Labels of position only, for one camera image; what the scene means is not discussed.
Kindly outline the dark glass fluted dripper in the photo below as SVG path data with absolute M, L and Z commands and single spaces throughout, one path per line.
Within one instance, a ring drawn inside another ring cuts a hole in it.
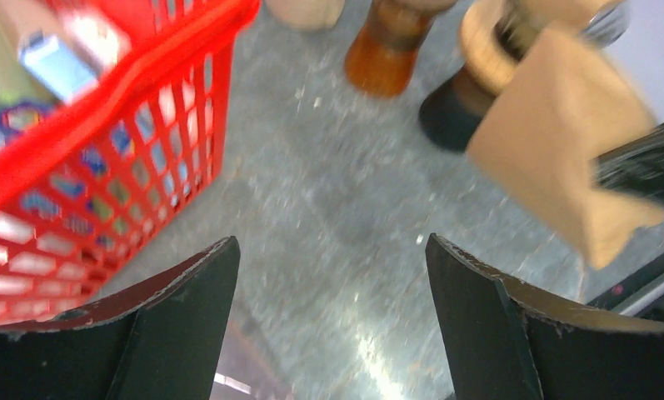
M 555 23 L 598 46 L 605 47 L 615 42 L 629 27 L 630 3 L 622 1 L 610 11 L 601 12 L 583 29 L 567 27 L 558 22 L 547 22 L 532 14 L 522 1 L 505 1 L 502 15 L 495 26 L 497 36 L 516 48 L 529 48 L 537 36 L 548 25 Z

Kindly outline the brown paper coffee filter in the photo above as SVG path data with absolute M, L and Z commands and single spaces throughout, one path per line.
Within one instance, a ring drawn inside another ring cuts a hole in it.
M 529 12 L 569 28 L 586 28 L 602 12 L 610 11 L 622 3 L 620 0 L 524 0 Z

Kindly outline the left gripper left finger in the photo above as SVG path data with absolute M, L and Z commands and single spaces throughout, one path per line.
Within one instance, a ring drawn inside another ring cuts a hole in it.
M 0 399 L 207 399 L 241 251 L 225 237 L 58 314 L 0 326 Z

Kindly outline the amber glass carafe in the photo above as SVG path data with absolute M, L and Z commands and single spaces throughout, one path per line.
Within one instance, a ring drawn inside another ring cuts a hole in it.
M 350 84 L 381 98 L 401 94 L 410 82 L 420 47 L 437 16 L 456 0 L 376 0 L 347 51 Z

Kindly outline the light wooden ring holder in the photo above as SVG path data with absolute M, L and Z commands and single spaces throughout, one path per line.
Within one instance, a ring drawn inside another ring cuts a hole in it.
M 511 82 L 518 65 L 500 45 L 495 32 L 502 5 L 503 1 L 475 1 L 464 14 L 458 31 L 467 71 L 484 90 L 496 96 Z

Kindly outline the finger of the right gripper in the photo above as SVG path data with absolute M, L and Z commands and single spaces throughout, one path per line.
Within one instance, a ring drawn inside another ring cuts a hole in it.
M 595 184 L 664 206 L 664 122 L 597 158 Z

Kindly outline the red plastic basket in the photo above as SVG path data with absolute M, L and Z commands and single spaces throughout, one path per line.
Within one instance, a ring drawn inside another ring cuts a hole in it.
M 0 152 L 0 326 L 84 304 L 216 178 L 257 1 L 0 1 L 0 100 L 51 113 Z M 71 103 L 18 61 L 37 31 L 97 74 Z

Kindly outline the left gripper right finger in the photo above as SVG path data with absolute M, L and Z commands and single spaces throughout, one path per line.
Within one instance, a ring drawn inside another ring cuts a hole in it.
M 433 234 L 433 302 L 456 399 L 664 399 L 664 322 L 591 307 Z

